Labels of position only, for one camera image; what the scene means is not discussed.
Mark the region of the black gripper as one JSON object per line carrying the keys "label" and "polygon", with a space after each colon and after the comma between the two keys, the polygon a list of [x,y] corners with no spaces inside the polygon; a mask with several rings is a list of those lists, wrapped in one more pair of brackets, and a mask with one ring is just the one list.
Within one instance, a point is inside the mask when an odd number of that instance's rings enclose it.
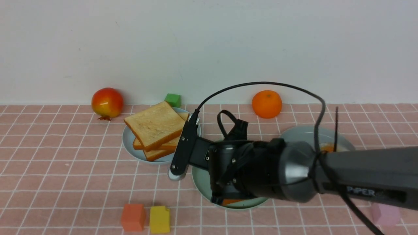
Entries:
{"label": "black gripper", "polygon": [[240,171],[251,162],[255,155],[257,142],[253,140],[222,140],[214,142],[210,146],[209,155],[211,164],[212,203],[222,202],[222,192],[228,185],[241,194],[240,198],[256,197],[242,186]]}

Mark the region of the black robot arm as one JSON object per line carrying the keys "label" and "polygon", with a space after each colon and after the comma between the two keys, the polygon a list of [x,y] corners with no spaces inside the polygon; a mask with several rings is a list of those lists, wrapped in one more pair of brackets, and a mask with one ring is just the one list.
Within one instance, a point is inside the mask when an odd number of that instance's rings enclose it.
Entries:
{"label": "black robot arm", "polygon": [[303,141],[206,141],[189,162],[210,176],[210,200],[258,197],[306,203],[342,192],[369,202],[417,210],[417,147],[317,153]]}

